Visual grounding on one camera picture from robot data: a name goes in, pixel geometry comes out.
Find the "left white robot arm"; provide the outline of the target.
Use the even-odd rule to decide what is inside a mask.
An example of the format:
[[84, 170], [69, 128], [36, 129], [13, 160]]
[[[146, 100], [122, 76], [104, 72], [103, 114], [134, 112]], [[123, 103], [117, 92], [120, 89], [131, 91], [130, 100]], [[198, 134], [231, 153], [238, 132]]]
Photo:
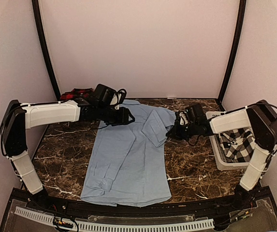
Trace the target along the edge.
[[118, 126], [133, 123], [135, 117], [126, 107], [91, 104], [84, 98], [45, 103], [10, 101], [0, 125], [1, 153], [10, 160], [27, 191], [34, 195], [32, 201], [40, 210], [50, 209], [52, 201], [43, 193], [45, 188], [28, 155], [26, 131], [60, 122], [97, 120], [107, 126]]

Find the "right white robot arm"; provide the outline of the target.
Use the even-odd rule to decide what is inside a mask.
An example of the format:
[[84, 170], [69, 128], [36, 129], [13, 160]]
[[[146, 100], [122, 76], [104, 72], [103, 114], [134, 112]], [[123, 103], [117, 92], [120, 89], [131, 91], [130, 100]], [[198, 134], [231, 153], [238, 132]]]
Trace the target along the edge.
[[260, 100], [207, 118], [202, 107], [195, 104], [175, 113], [175, 124], [166, 135], [187, 141], [192, 136], [212, 136], [238, 129], [250, 130], [254, 138], [251, 159], [239, 182], [243, 189], [251, 191], [277, 153], [277, 106]]

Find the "light blue long sleeve shirt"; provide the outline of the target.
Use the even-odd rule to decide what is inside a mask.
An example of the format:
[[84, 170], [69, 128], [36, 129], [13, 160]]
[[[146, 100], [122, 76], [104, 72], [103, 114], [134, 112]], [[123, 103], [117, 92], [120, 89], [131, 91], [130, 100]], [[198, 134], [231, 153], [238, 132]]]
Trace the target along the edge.
[[100, 123], [80, 199], [93, 204], [144, 207], [171, 198], [164, 159], [166, 133], [175, 122], [167, 108], [125, 100], [135, 121]]

